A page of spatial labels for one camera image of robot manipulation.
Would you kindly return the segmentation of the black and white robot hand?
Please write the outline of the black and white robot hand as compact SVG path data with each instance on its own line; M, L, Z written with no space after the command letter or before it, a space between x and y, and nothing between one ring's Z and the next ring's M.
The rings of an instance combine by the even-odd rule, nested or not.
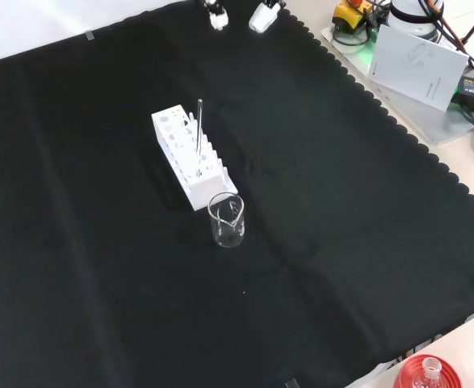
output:
M202 6L208 12L212 28L222 31L229 25L229 14L220 0L203 0ZM261 1L250 17L249 28L262 34L277 19L279 12L285 7L283 1Z

